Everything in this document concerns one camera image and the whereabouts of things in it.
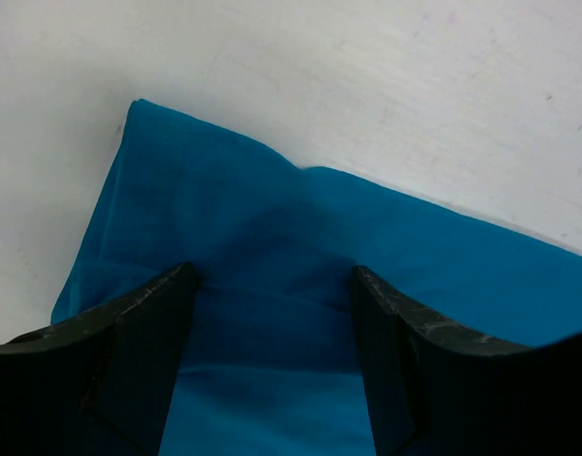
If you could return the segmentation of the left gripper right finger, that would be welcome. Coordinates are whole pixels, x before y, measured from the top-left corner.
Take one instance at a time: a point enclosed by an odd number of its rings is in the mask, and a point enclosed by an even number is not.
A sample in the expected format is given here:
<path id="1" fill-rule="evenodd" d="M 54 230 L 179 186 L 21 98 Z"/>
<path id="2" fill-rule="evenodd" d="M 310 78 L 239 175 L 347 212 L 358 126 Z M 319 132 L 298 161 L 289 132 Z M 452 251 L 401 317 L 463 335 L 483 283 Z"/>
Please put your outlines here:
<path id="1" fill-rule="evenodd" d="M 582 332 L 529 348 L 475 331 L 364 266 L 350 306 L 379 455 L 582 455 Z"/>

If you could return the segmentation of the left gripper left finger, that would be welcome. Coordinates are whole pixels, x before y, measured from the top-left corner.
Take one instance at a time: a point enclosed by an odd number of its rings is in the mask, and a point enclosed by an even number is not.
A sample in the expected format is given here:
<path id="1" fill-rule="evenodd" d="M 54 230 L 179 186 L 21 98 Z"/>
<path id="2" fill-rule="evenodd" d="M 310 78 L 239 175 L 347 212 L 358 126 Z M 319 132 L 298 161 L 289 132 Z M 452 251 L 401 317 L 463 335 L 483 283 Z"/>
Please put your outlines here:
<path id="1" fill-rule="evenodd" d="M 155 455 L 198 288 L 182 263 L 0 344 L 0 455 Z"/>

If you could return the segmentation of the blue t shirt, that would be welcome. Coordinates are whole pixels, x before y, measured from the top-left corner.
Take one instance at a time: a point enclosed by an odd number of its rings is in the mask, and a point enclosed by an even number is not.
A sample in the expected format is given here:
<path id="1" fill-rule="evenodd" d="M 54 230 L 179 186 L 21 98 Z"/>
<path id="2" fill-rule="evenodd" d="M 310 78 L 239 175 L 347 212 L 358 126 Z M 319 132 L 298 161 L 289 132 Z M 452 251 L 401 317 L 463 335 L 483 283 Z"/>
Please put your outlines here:
<path id="1" fill-rule="evenodd" d="M 52 318 L 203 276 L 160 451 L 371 455 L 347 278 L 364 265 L 524 345 L 582 330 L 582 257 L 140 100 Z"/>

